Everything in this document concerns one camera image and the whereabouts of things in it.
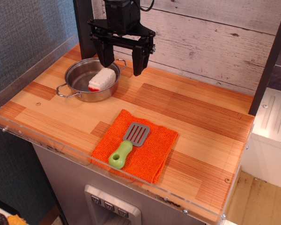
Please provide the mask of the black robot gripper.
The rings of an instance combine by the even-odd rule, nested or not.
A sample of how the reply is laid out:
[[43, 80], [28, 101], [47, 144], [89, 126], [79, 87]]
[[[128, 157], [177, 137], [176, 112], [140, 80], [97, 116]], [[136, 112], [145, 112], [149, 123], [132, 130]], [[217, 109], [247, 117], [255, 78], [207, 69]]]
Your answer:
[[90, 19], [91, 39], [101, 65], [114, 62], [113, 46], [133, 49], [133, 74], [139, 76], [147, 67], [149, 55], [155, 51], [155, 32], [141, 24], [141, 12], [152, 9], [141, 7], [139, 0], [106, 0], [105, 19]]

